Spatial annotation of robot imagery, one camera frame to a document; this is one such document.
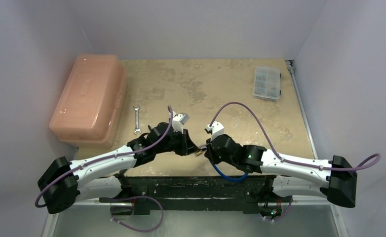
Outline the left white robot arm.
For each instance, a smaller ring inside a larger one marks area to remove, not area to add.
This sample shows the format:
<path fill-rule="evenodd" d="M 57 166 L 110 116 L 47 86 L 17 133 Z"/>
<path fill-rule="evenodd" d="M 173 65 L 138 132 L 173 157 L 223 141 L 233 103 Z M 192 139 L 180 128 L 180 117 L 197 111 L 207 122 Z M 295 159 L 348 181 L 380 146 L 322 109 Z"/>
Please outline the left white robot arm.
<path fill-rule="evenodd" d="M 35 207 L 45 207 L 50 214 L 62 212 L 83 197 L 83 187 L 93 180 L 144 165 L 161 153 L 188 156 L 199 150 L 187 129 L 177 131 L 171 124 L 161 122 L 111 152 L 85 160 L 56 158 L 37 181 L 40 193 Z"/>

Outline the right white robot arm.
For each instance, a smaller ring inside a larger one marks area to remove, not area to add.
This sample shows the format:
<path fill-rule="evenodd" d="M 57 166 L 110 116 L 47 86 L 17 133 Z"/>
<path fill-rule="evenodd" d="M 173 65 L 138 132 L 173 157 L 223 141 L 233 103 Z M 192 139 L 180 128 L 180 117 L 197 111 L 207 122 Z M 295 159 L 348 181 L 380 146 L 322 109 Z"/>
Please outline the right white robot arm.
<path fill-rule="evenodd" d="M 273 182 L 261 187 L 265 200 L 305 195 L 326 198 L 341 207 L 356 206 L 357 172 L 344 157 L 327 160 L 276 155 L 265 147 L 242 146 L 226 134 L 207 139 L 205 146 L 205 157 L 212 164 L 225 162 L 248 174 L 274 174 Z"/>

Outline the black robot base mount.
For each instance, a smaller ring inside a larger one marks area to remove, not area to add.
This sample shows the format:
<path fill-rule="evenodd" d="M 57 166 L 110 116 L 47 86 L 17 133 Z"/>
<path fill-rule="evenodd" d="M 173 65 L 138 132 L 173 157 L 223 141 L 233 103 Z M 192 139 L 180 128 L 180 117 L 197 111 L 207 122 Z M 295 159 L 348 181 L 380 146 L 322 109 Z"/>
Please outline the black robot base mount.
<path fill-rule="evenodd" d="M 248 176 L 240 182 L 220 176 L 118 177 L 121 189 L 116 198 L 135 197 L 136 215 L 152 210 L 240 211 L 243 214 L 276 215 L 291 196 L 270 194 L 274 176 Z"/>

